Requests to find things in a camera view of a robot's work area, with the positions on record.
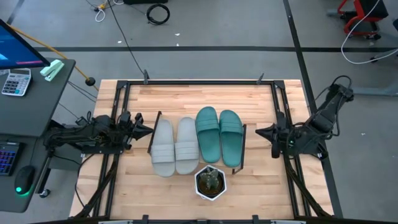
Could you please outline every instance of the black desk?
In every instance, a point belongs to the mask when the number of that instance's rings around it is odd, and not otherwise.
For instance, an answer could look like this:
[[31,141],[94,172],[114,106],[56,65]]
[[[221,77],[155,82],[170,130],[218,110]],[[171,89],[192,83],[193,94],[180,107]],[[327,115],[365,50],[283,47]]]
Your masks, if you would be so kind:
[[[52,121],[53,112],[76,63],[74,60],[61,61],[65,66],[51,82],[45,81],[40,74],[42,68],[33,68],[33,82],[25,96],[0,95],[0,141],[25,144],[12,175],[0,177],[0,211],[26,211],[40,176],[43,176],[43,169],[49,158],[41,135]],[[6,76],[0,77],[0,86],[3,86],[5,80]],[[19,169],[29,165],[32,153],[34,154],[31,165],[35,167],[33,185],[28,195],[21,196],[14,190],[15,176]]]
[[[48,82],[40,74],[42,68],[31,68],[33,81],[25,96],[0,94],[0,134],[40,137],[51,120],[70,74],[74,60],[61,60],[65,66]],[[0,77],[2,88],[7,75]]]

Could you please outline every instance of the computer monitor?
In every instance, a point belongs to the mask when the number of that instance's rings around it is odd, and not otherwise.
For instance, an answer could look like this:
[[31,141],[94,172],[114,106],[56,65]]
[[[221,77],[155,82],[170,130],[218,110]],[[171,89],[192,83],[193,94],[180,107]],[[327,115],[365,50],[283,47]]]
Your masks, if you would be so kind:
[[48,60],[0,19],[0,70],[49,65]]

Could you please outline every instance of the slide sandal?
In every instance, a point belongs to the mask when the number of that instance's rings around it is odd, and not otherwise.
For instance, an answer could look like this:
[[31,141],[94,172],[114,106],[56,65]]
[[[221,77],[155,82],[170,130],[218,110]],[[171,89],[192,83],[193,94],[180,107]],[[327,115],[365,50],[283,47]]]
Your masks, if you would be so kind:
[[178,124],[175,143],[175,169],[179,174],[189,174],[199,164],[199,144],[195,120],[182,118]]
[[211,106],[202,108],[197,114],[196,125],[203,160],[209,163],[217,162],[221,157],[221,150],[216,110]]
[[220,127],[224,164],[228,167],[237,167],[242,157],[242,121],[234,111],[224,110],[220,114]]
[[169,120],[159,120],[150,149],[152,166],[157,175],[170,177],[175,171],[173,127]]

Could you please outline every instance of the potted plant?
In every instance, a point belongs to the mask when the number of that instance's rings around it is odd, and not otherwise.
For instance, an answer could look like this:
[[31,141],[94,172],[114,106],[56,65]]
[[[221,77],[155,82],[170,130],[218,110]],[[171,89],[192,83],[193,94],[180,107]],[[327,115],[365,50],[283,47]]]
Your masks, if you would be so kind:
[[226,191],[225,174],[211,165],[195,174],[196,192],[203,199],[216,200]]

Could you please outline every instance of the white cable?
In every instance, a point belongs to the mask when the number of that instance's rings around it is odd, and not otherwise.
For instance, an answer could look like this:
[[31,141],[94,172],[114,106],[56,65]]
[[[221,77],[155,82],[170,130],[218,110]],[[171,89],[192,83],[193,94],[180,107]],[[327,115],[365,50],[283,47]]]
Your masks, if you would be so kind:
[[114,4],[117,4],[117,5],[121,5],[121,4],[124,4],[124,2],[122,2],[122,3],[117,3],[119,0],[113,0],[113,3]]
[[[102,17],[102,19],[98,20],[98,15],[100,15],[101,12],[104,14],[104,17]],[[102,9],[98,9],[98,13],[97,13],[97,15],[95,16],[95,21],[96,21],[96,22],[102,22],[102,21],[105,19],[105,16],[106,16],[105,12],[104,12]]]
[[349,34],[347,35],[346,39],[344,40],[343,45],[341,45],[341,53],[343,54],[344,58],[345,58],[349,63],[353,63],[353,64],[355,64],[355,65],[363,65],[363,64],[370,63],[370,62],[374,62],[374,61],[377,61],[377,60],[380,60],[380,59],[383,59],[383,58],[386,58],[386,57],[390,57],[391,55],[393,55],[393,54],[395,54],[395,53],[398,52],[398,49],[397,49],[397,50],[395,50],[393,53],[391,53],[391,54],[389,54],[389,55],[386,55],[386,56],[383,56],[383,57],[380,57],[380,58],[375,58],[375,59],[373,59],[373,60],[368,60],[368,61],[366,61],[366,62],[352,62],[352,61],[351,61],[350,59],[348,59],[348,58],[346,57],[346,55],[344,54],[343,47],[344,47],[344,45],[346,44],[346,42],[347,42],[348,38],[350,37],[351,33],[355,30],[355,28],[356,28],[362,21],[364,21],[364,20],[373,12],[373,10],[376,8],[376,6],[379,4],[379,2],[380,2],[380,0],[378,0],[378,1],[375,3],[375,5],[373,6],[373,8],[370,10],[370,12],[369,12],[363,19],[361,19],[361,20],[354,26],[354,28],[351,29],[351,31],[350,31]]

